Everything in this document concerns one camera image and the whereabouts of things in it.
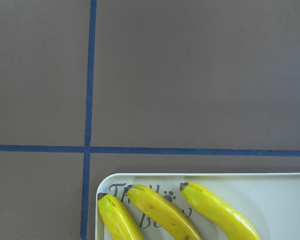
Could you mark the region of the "yellow banana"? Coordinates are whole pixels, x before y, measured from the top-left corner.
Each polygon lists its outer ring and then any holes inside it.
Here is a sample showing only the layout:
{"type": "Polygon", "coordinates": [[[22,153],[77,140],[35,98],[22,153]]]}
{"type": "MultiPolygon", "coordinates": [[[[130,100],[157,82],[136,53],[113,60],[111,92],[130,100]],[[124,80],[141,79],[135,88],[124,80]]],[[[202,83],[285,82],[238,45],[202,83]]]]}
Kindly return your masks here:
{"type": "Polygon", "coordinates": [[[165,229],[175,240],[201,240],[195,225],[173,203],[141,184],[126,187],[130,201],[142,213],[165,229]]]}
{"type": "Polygon", "coordinates": [[[229,240],[261,238],[246,217],[203,185],[182,182],[179,184],[179,191],[198,213],[221,228],[229,240]]]}
{"type": "Polygon", "coordinates": [[[114,240],[144,240],[144,236],[123,203],[109,193],[97,194],[99,215],[114,240]]]}

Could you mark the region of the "cream bear tray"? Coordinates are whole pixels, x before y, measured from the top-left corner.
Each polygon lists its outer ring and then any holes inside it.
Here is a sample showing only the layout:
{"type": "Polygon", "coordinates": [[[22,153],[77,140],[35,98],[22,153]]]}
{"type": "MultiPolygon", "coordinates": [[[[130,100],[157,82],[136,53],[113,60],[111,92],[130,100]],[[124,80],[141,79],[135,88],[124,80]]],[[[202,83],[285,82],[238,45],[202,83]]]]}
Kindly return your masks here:
{"type": "Polygon", "coordinates": [[[300,173],[116,173],[106,177],[98,193],[109,193],[127,208],[147,240],[171,235],[129,200],[125,188],[146,185],[173,202],[205,240],[225,240],[225,233],[186,202],[180,183],[198,183],[243,214],[263,240],[300,240],[300,173]]]}

